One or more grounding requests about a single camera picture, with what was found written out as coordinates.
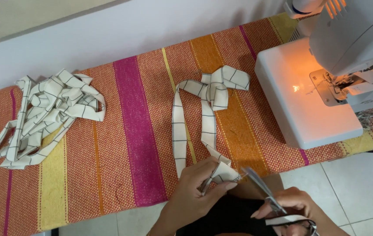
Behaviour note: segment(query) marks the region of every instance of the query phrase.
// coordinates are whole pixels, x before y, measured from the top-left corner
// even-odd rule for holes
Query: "striped woven rug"
[[[228,109],[216,112],[217,149],[235,168],[251,166],[264,176],[373,149],[373,130],[309,150],[285,145],[254,64],[259,51],[287,42],[297,22],[280,14],[81,71],[105,96],[105,121],[78,118],[41,164],[0,168],[0,235],[31,235],[168,200],[177,182],[175,86],[223,65],[251,75],[249,92],[229,90]],[[0,90],[0,131],[16,118],[21,97],[17,87]],[[208,156],[200,141],[200,99],[183,91],[181,97],[192,165]]]

